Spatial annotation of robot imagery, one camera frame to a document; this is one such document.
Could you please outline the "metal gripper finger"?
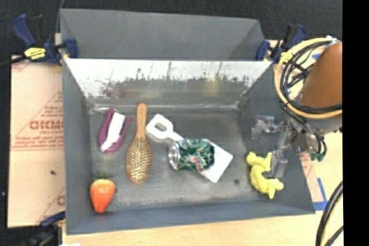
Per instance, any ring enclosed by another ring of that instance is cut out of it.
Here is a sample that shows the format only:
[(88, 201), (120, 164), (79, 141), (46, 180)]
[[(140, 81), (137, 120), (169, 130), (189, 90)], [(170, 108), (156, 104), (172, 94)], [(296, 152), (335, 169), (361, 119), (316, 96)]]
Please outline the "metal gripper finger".
[(275, 124), (274, 120), (274, 116), (257, 115), (254, 120), (254, 126), (251, 128), (251, 139), (258, 139), (262, 132), (270, 134), (284, 131), (284, 123)]
[(283, 150), (275, 150), (272, 153), (271, 173), (274, 178), (282, 178), (288, 164)]

